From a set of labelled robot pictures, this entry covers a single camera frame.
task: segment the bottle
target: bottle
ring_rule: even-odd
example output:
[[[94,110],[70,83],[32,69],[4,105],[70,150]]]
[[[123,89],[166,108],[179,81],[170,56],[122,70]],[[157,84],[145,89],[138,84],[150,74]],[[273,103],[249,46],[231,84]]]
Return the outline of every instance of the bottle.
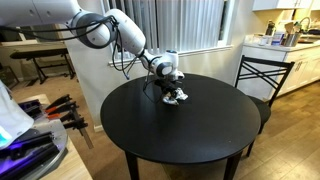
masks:
[[[265,35],[272,36],[273,31],[274,31],[274,22],[269,21],[269,22],[268,22],[268,27],[267,27],[266,34],[265,34]]]
[[[286,31],[284,30],[284,28],[277,29],[272,37],[271,45],[272,46],[280,46],[281,41],[283,40],[285,33],[286,33]]]

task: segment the hardwood floor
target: hardwood floor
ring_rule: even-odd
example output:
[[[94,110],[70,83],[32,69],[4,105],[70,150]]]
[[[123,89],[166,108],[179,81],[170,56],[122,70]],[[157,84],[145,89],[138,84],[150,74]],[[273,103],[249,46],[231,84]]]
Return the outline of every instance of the hardwood floor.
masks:
[[[68,130],[93,179],[130,179],[124,153],[104,132],[95,133],[81,88],[75,79],[48,78],[43,85],[19,84],[13,88],[18,101],[45,93],[49,100],[69,93],[88,122],[87,131],[94,148],[88,149],[77,130]],[[139,159],[141,179],[201,180],[222,179],[225,160],[192,166],[161,165]],[[319,180],[320,179],[320,82],[278,98],[264,131],[257,136],[251,156],[243,157],[234,179],[239,180]]]

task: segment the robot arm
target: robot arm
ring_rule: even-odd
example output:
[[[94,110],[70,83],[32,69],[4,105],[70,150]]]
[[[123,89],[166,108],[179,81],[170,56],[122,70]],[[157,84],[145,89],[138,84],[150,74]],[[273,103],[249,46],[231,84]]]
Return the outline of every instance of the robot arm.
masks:
[[[142,31],[118,9],[111,9],[102,16],[83,10],[77,0],[0,0],[0,29],[44,24],[66,25],[90,48],[104,48],[116,41],[162,81],[175,82],[184,78],[177,69],[177,52],[167,51],[162,57],[149,54],[144,49],[146,38]]]

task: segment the window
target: window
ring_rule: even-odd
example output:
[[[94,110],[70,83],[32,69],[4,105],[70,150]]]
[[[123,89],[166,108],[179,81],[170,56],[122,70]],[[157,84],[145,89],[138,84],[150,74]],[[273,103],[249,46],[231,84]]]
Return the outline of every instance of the window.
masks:
[[[103,0],[105,11],[118,8],[146,36],[146,49],[203,51],[228,45],[233,0]]]
[[[17,27],[17,28],[26,30],[26,31],[31,31],[31,30],[37,31],[37,30],[53,30],[53,29],[56,29],[56,26],[40,25],[40,26],[25,26],[25,27]],[[50,38],[50,39],[59,38],[59,35],[56,32],[41,33],[39,35],[46,38]],[[0,42],[2,42],[3,45],[21,45],[21,44],[35,44],[39,42],[48,42],[48,40],[38,39],[26,34],[0,29]]]

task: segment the chair back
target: chair back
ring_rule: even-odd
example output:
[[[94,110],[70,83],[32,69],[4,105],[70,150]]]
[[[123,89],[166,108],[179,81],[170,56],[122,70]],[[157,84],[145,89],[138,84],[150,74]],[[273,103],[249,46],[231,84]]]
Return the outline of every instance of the chair back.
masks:
[[[276,69],[259,69],[259,67],[257,66],[258,64],[267,65],[268,67],[276,67]],[[277,97],[281,87],[287,79],[293,65],[294,62],[278,62],[265,59],[251,58],[243,55],[241,57],[241,62],[239,65],[235,87],[238,86],[238,81],[240,80],[260,78],[261,80],[267,82],[274,89],[273,94],[271,95],[271,98],[268,101],[268,105],[269,107],[271,107],[273,101]]]

